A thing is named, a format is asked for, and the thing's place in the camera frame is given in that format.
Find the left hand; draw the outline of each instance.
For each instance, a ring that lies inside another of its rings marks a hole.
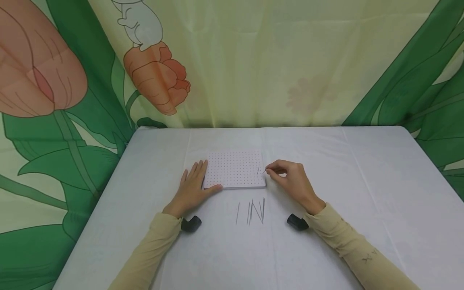
[[[211,195],[222,190],[222,185],[215,185],[205,190],[201,189],[203,178],[208,167],[208,160],[200,160],[192,166],[190,173],[185,170],[180,179],[179,190],[173,200],[164,208],[163,213],[170,214],[177,219],[185,212],[197,207]]]

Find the floral curtain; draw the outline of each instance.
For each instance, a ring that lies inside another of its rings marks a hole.
[[[464,199],[461,0],[0,0],[0,289],[51,289],[134,131],[402,125]]]

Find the pale yellow fabric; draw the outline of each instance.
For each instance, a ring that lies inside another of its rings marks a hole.
[[[330,204],[315,216],[306,214],[304,219],[347,262],[365,289],[419,289]],[[157,213],[147,235],[108,290],[148,290],[161,258],[179,234],[180,222],[181,219]]]
[[[339,253],[366,290],[419,289],[329,203],[315,216],[305,214],[304,220]]]
[[[142,7],[142,0],[89,0],[120,60],[134,45],[118,24],[116,6],[128,2]],[[130,114],[170,128],[340,125],[437,2],[143,0],[147,8],[131,9],[134,19],[144,23],[148,8],[156,14],[192,87],[173,116],[143,97]],[[124,90],[127,101],[134,91],[127,75]]]
[[[163,255],[180,232],[182,219],[157,213],[150,229],[111,283],[108,290],[147,290]]]

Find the white cartoon animal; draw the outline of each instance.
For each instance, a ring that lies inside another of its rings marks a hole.
[[[144,51],[163,39],[163,27],[158,16],[142,0],[112,0],[122,12],[118,24],[124,26],[127,36]]]

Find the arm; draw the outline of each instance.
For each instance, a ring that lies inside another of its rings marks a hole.
[[[180,179],[179,190],[173,200],[157,213],[150,229],[119,271],[108,290],[148,290],[161,258],[180,232],[181,216],[197,207],[211,195],[222,190],[221,185],[201,189],[208,160],[200,161]]]
[[[418,289],[400,269],[344,221],[330,204],[316,196],[302,164],[277,160],[266,167],[266,172],[304,207],[305,221],[339,253],[365,289]]]
[[[318,214],[306,213],[303,218],[345,260],[365,289],[419,289],[330,204]]]
[[[108,290],[147,290],[161,258],[180,232],[181,219],[170,214],[157,213],[150,229],[132,252]]]

